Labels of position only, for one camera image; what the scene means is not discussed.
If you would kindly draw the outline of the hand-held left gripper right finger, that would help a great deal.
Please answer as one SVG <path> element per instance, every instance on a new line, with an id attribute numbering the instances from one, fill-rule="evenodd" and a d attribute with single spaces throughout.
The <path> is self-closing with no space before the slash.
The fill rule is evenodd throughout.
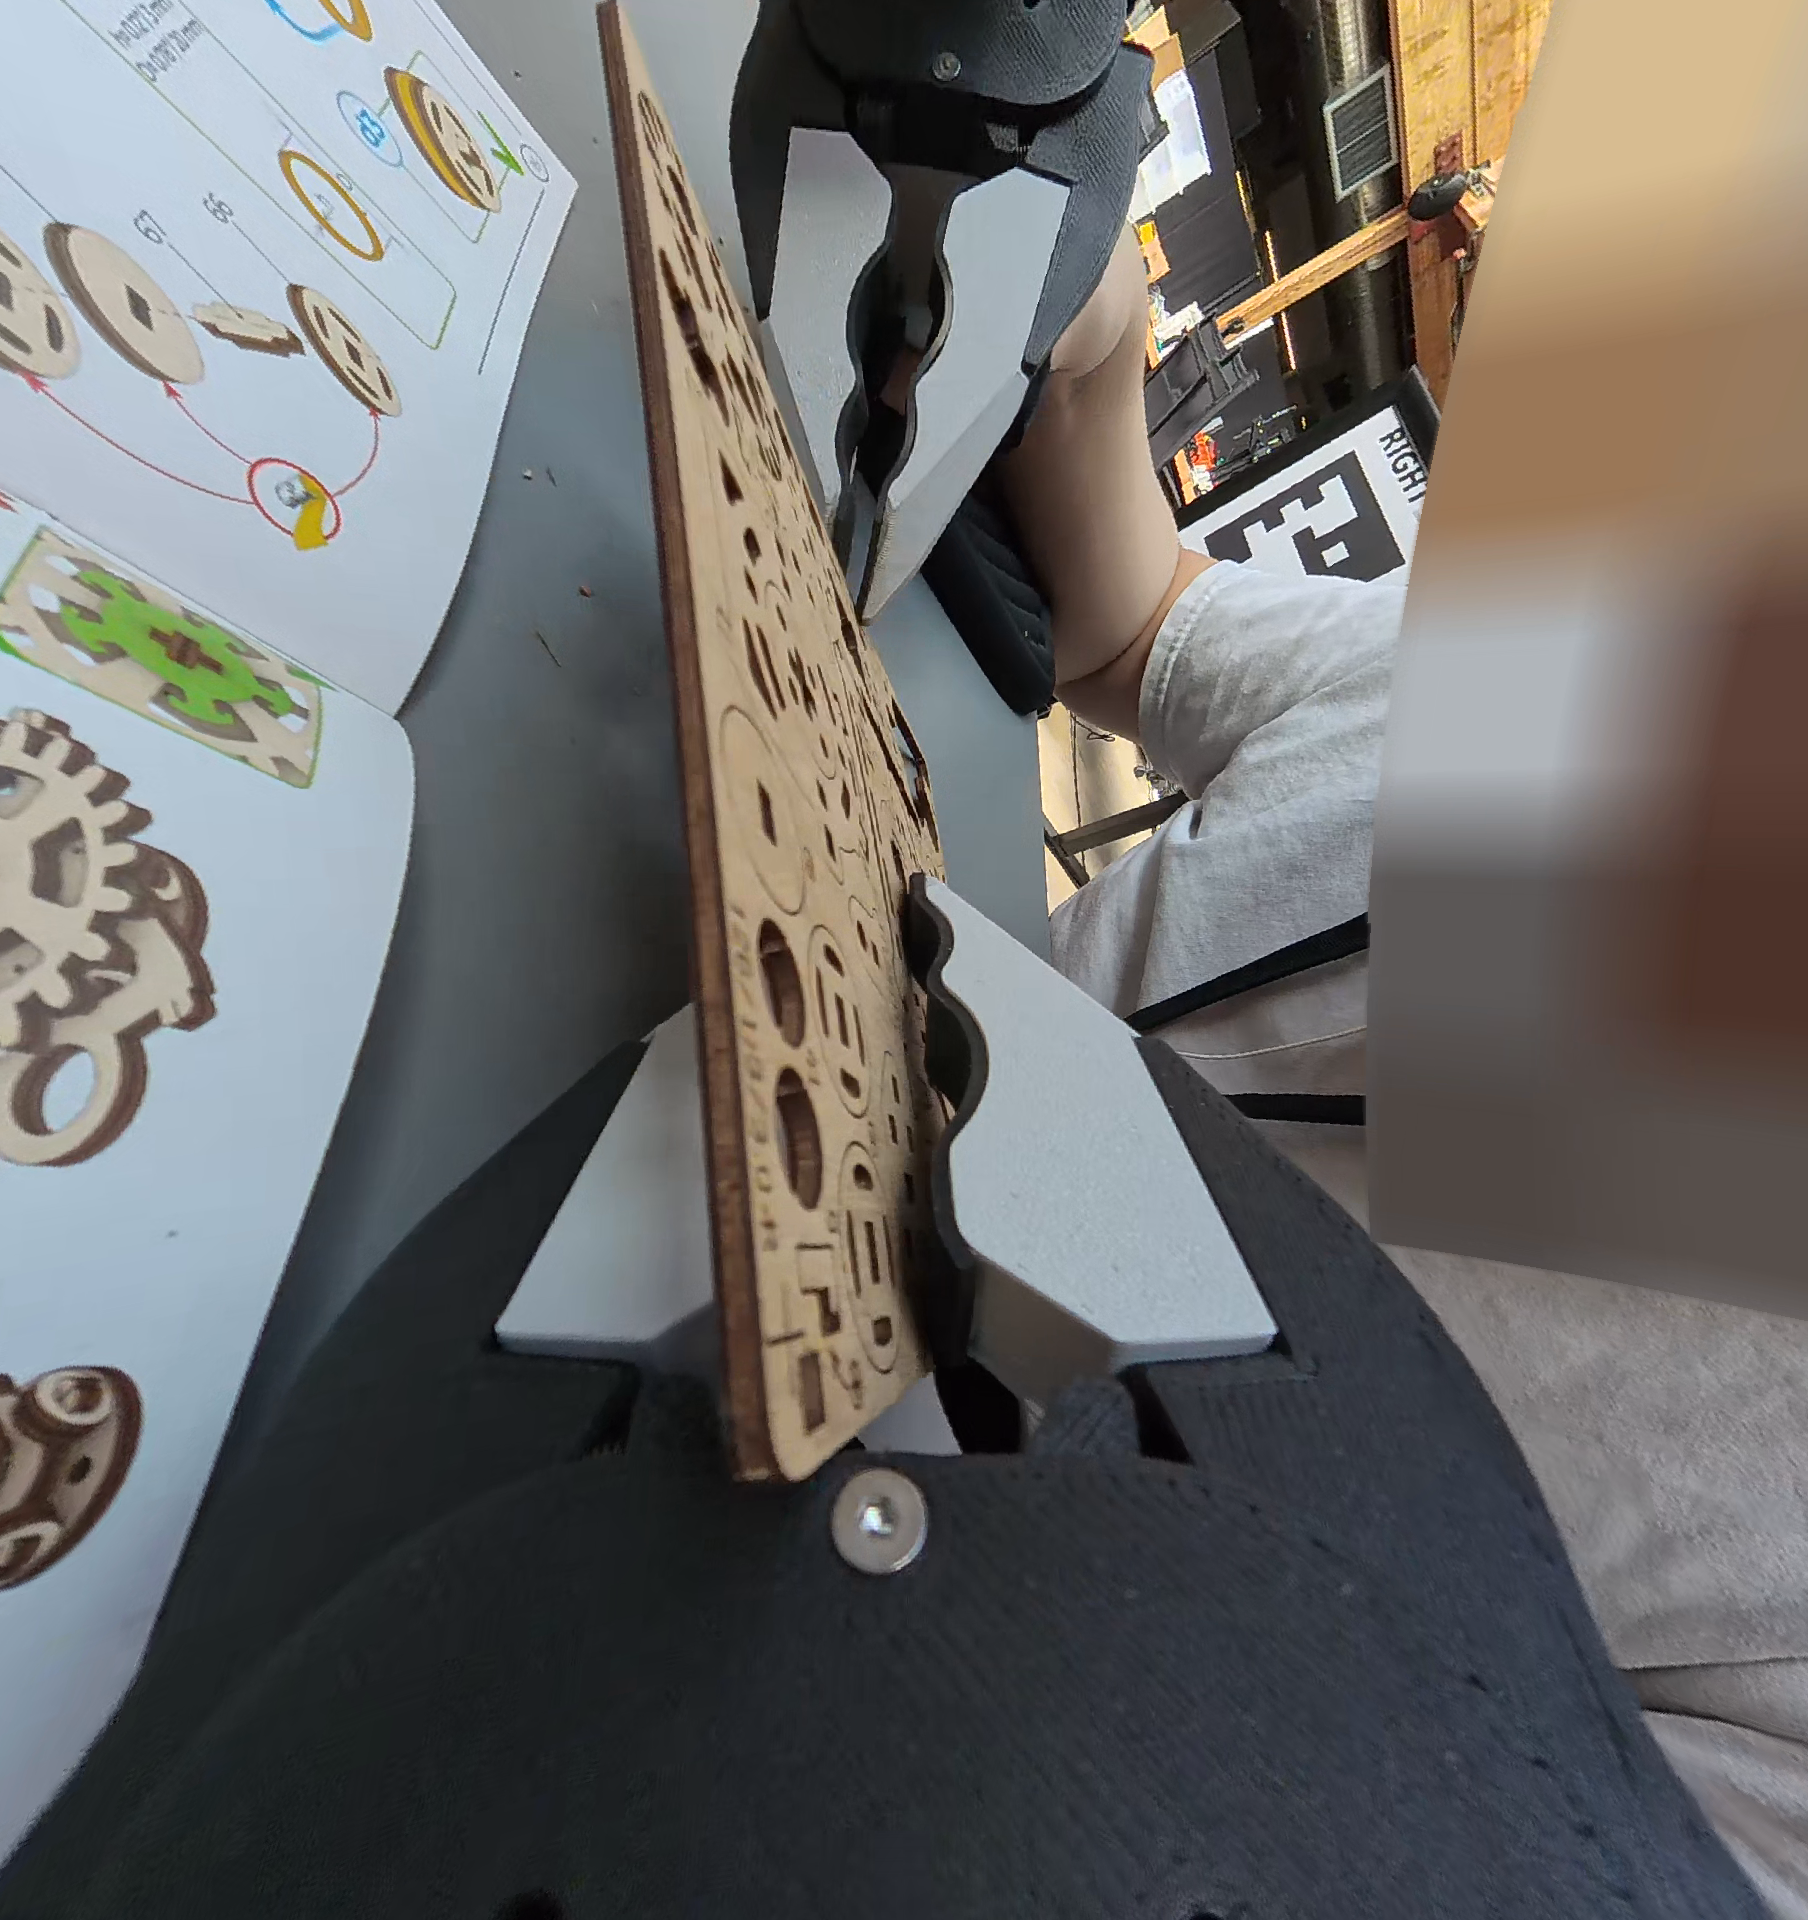
<path id="1" fill-rule="evenodd" d="M 1134 1028 L 934 875 L 912 875 L 906 958 L 948 1126 L 918 1317 L 1014 1426 L 1078 1380 L 1131 1380 L 1138 1430 L 1188 1451 L 1138 1374 L 1263 1356 L 1273 1317 Z"/>

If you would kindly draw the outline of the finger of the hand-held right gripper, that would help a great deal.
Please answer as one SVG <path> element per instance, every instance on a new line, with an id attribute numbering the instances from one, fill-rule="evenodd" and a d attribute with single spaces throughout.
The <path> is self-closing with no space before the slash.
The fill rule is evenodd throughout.
<path id="1" fill-rule="evenodd" d="M 866 295 L 890 236 L 890 181 L 849 131 L 795 127 L 786 145 L 764 343 L 795 406 L 813 496 L 845 574 L 866 574 Z"/>
<path id="2" fill-rule="evenodd" d="M 863 615 L 919 571 L 1027 393 L 1026 349 L 1063 222 L 1068 186 L 1042 177 L 957 184 L 933 222 L 940 318 L 906 407 L 906 449 L 882 488 Z"/>

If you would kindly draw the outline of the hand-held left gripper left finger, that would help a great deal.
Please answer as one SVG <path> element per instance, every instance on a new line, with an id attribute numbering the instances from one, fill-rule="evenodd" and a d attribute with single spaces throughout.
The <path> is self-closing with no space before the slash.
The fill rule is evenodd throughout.
<path id="1" fill-rule="evenodd" d="M 722 1380 L 695 1007 L 657 1027 L 513 1299 L 510 1352 Z"/>

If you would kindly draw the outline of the wooden laser-cut parts sheet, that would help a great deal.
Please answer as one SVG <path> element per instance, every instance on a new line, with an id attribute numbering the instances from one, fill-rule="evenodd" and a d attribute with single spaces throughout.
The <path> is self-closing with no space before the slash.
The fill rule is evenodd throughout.
<path id="1" fill-rule="evenodd" d="M 689 866 L 722 1404 L 798 1482 L 933 1369 L 927 1003 L 940 875 L 918 738 L 842 571 L 618 4 L 599 6 Z"/>

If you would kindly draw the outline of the person's right forearm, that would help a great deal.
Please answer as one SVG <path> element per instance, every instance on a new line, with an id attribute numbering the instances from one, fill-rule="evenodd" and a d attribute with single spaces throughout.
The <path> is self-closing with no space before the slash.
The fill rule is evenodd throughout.
<path id="1" fill-rule="evenodd" d="M 1063 326 L 1038 406 L 1002 455 L 1008 511 L 1053 615 L 1057 700 L 1138 741 L 1138 691 L 1167 611 L 1210 561 L 1177 539 L 1144 429 L 1150 338 L 1131 229 Z"/>

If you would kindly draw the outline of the black padded wrist rest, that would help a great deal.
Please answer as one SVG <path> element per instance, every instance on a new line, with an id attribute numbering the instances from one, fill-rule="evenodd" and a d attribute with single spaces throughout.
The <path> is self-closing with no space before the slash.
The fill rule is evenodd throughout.
<path id="1" fill-rule="evenodd" d="M 988 474 L 970 486 L 919 576 L 1002 702 L 1018 717 L 1050 711 L 1053 611 Z"/>

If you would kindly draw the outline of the black white marker board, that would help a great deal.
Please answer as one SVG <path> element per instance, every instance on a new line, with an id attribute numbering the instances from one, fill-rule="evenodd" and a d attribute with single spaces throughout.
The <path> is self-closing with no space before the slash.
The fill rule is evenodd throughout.
<path id="1" fill-rule="evenodd" d="M 1387 580 L 1411 561 L 1437 438 L 1410 370 L 1180 508 L 1180 543 L 1284 576 Z"/>

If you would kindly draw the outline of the assembly instruction booklet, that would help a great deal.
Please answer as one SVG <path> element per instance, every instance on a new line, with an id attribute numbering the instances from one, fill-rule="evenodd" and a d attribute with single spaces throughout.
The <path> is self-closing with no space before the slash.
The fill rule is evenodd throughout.
<path id="1" fill-rule="evenodd" d="M 435 4 L 0 4 L 0 1710 L 188 1529 L 570 201 Z"/>

